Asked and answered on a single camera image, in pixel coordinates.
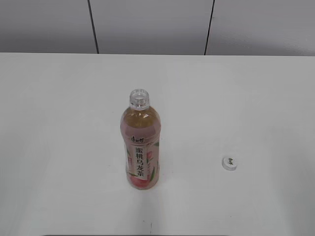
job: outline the bottle label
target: bottle label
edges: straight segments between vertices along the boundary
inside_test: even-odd
[[[159,137],[149,144],[126,144],[127,172],[140,180],[153,181],[158,177]]]

